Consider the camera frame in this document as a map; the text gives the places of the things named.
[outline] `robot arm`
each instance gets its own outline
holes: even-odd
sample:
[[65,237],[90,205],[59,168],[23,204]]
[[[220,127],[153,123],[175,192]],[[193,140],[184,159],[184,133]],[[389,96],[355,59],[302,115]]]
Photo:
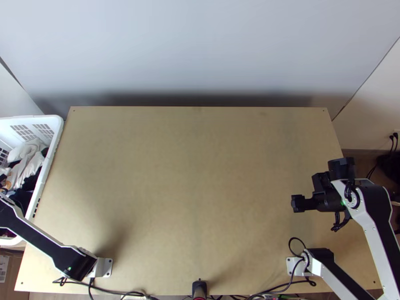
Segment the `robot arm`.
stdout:
[[109,277],[113,260],[97,257],[76,246],[67,246],[24,218],[14,201],[0,193],[0,228],[8,229],[48,255],[66,278]]
[[[355,220],[364,230],[382,284],[383,295],[379,299],[399,300],[400,248],[390,224],[392,205],[388,191],[368,179],[357,180],[356,184],[352,158],[331,160],[328,167],[329,172],[312,177],[315,191],[311,199],[292,195],[293,211],[334,212],[333,231],[342,228],[350,219]],[[341,223],[340,212],[345,214]],[[303,267],[294,271],[295,276],[320,276],[341,299],[374,299],[335,264],[330,250],[305,249],[301,256]],[[302,258],[288,259],[286,265],[291,272],[293,264]]]

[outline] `plastic basket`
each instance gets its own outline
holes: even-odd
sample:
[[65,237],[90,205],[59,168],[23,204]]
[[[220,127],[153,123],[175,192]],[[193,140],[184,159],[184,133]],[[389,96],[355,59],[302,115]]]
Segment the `plastic basket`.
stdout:
[[[0,166],[6,167],[9,151],[23,142],[35,138],[48,146],[36,186],[34,188],[25,218],[35,217],[42,196],[43,188],[50,171],[54,154],[63,131],[64,120],[58,115],[24,115],[0,118]],[[0,237],[0,245],[14,246],[22,241],[19,236]]]

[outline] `cable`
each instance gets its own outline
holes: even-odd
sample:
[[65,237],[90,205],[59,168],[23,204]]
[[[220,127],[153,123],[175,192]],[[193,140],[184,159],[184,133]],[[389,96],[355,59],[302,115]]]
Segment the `cable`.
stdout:
[[304,258],[300,259],[294,265],[293,271],[291,272],[291,275],[290,275],[289,282],[274,286],[274,287],[266,289],[266,290],[263,290],[262,292],[259,292],[257,294],[253,294],[253,295],[249,296],[246,300],[253,300],[256,297],[264,298],[264,295],[280,294],[280,293],[287,291],[289,289],[289,287],[294,284],[309,283],[312,287],[315,287],[317,285],[317,283],[315,281],[310,280],[310,278],[308,276],[305,277],[305,280],[293,281],[293,277],[295,276],[295,270],[296,270],[297,266],[299,265],[299,263],[301,263],[302,261],[304,261]]
[[93,296],[92,296],[92,293],[91,293],[91,287],[92,287],[92,284],[93,284],[94,281],[95,281],[95,278],[90,278],[90,280],[89,280],[89,286],[88,286],[88,288],[87,288],[87,292],[88,292],[88,294],[89,294],[90,300],[94,300],[94,299],[93,299]]
[[294,256],[296,256],[296,257],[298,257],[298,258],[301,258],[301,259],[294,265],[293,270],[292,270],[292,272],[291,272],[291,274],[290,274],[290,280],[289,280],[289,282],[282,283],[282,284],[279,284],[279,285],[274,286],[274,287],[272,287],[272,288],[263,290],[263,291],[261,291],[261,292],[259,292],[259,293],[250,295],[249,297],[246,298],[246,300],[254,300],[254,298],[257,298],[257,297],[263,299],[263,298],[264,298],[264,295],[281,294],[281,293],[287,291],[291,285],[295,285],[295,284],[308,283],[308,284],[309,284],[310,286],[312,286],[312,287],[315,287],[315,286],[317,285],[317,283],[316,283],[315,281],[313,281],[313,280],[310,280],[310,278],[309,278],[308,276],[305,277],[305,280],[293,281],[293,277],[295,276],[295,271],[296,271],[297,266],[299,265],[300,262],[303,262],[303,261],[305,260],[304,257],[302,257],[302,256],[300,256],[300,255],[298,255],[298,254],[296,254],[296,253],[292,250],[291,245],[292,245],[292,241],[294,241],[294,240],[299,241],[299,242],[304,246],[304,249],[307,248],[306,245],[304,244],[304,242],[303,242],[301,239],[299,239],[298,237],[293,236],[293,237],[291,237],[291,238],[289,239],[288,247],[289,247],[290,252],[291,252]]
[[293,254],[295,257],[301,258],[300,255],[296,254],[296,253],[292,250],[291,244],[292,244],[292,242],[293,242],[294,240],[299,241],[299,242],[303,245],[303,247],[304,247],[303,249],[306,249],[306,245],[305,245],[304,242],[303,242],[301,239],[299,239],[298,237],[293,236],[293,237],[291,237],[291,238],[289,239],[288,246],[289,246],[289,250],[290,250],[291,254]]
[[399,134],[397,132],[393,133],[393,136],[396,138],[396,147],[394,147],[393,152],[396,152],[397,150],[397,145],[399,144]]
[[92,300],[92,294],[90,292],[90,289],[96,290],[96,291],[100,291],[106,294],[112,294],[112,295],[120,295],[122,296],[121,300],[126,297],[126,296],[134,296],[134,297],[146,297],[149,300],[159,300],[158,298],[151,296],[151,295],[147,295],[145,293],[142,293],[140,291],[129,291],[129,292],[123,292],[123,291],[118,291],[118,290],[111,290],[111,289],[105,289],[105,288],[101,288],[101,287],[97,287],[93,285],[94,279],[90,279],[89,283],[84,283],[84,282],[79,282],[79,281],[68,281],[68,279],[66,277],[60,277],[56,280],[54,280],[52,283],[53,284],[59,284],[61,287],[65,284],[73,284],[73,285],[79,285],[79,286],[84,286],[84,287],[88,287],[89,288],[89,297],[90,300]]
[[[395,145],[394,138],[396,138],[396,147],[394,148],[394,151],[393,151],[393,146]],[[396,152],[396,150],[397,150],[397,146],[398,146],[398,143],[399,143],[399,134],[398,134],[397,132],[395,132],[395,133],[393,133],[393,134],[391,134],[391,135],[389,136],[389,139],[391,140],[391,147],[390,147],[390,151],[389,151],[389,155],[390,155],[390,154],[392,153],[392,151],[393,151],[393,152]],[[371,179],[371,176],[372,176],[372,174],[374,173],[374,171],[375,171],[375,169],[377,168],[377,166],[378,166],[378,163],[376,163],[376,164],[372,167],[372,169],[369,170],[369,172],[367,173],[367,175],[366,175],[365,178]]]

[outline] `black cloth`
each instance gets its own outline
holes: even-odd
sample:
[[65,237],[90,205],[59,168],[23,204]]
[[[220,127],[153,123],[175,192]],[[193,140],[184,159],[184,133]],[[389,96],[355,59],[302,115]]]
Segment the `black cloth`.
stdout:
[[28,191],[33,191],[35,189],[36,182],[38,181],[38,177],[39,177],[39,174],[41,173],[41,170],[42,170],[42,167],[40,166],[37,169],[35,174],[33,174],[33,175],[29,176],[29,177],[26,177],[23,180],[23,185],[21,186],[21,189],[24,190],[24,191],[27,191],[27,192]]
[[27,213],[29,203],[31,202],[32,192],[25,191],[22,188],[19,188],[15,191],[14,194],[9,196],[11,200],[15,202],[16,205],[22,210],[23,215]]
[[44,149],[41,151],[41,155],[43,155],[43,157],[46,158],[47,152],[49,152],[49,147],[44,148]]
[[18,165],[19,163],[21,162],[21,160],[17,160],[17,161],[13,161],[13,162],[10,162],[9,164],[8,164],[8,168],[14,168],[14,166],[15,165]]

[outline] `wooden table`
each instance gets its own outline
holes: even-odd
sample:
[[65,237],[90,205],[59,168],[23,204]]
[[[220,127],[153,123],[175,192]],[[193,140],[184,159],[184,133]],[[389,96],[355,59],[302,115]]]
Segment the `wooden table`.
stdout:
[[[188,295],[202,278],[212,295],[253,294],[288,281],[293,236],[330,248],[364,288],[379,288],[355,222],[334,233],[333,213],[290,205],[341,156],[325,108],[72,107],[34,222],[114,258],[112,276],[96,279],[106,289]],[[87,293],[52,284],[58,277],[28,246],[16,289]],[[317,282],[288,291],[330,291]]]

